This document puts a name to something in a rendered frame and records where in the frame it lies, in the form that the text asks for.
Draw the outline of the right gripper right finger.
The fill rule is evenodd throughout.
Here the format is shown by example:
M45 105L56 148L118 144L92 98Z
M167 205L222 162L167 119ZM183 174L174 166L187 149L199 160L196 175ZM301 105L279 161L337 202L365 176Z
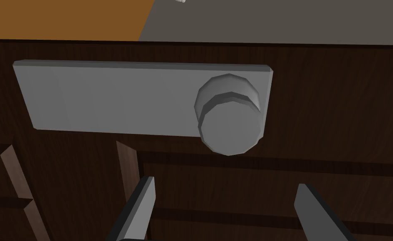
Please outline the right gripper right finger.
M313 186L298 185L294 209L308 241L356 241Z

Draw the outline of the grey door knob with plate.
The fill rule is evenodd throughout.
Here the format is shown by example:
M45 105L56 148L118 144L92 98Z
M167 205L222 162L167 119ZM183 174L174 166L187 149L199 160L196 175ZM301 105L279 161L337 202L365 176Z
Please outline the grey door knob with plate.
M19 60L13 63L38 130L200 137L243 154L263 137L267 65Z

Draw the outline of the dark brown wooden door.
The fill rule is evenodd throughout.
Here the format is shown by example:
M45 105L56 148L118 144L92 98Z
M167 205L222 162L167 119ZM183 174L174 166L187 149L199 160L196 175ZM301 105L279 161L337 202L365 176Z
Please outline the dark brown wooden door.
M36 130L23 59L266 64L264 137L222 156L193 137ZM105 241L135 183L154 176L147 238L306 241L313 185L357 241L393 241L393 46L0 40L0 241Z

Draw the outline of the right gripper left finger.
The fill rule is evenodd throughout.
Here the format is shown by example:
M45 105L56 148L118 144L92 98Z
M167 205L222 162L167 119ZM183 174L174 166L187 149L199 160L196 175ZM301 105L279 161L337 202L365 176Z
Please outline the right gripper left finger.
M155 200L154 177L141 178L107 235L107 241L143 241Z

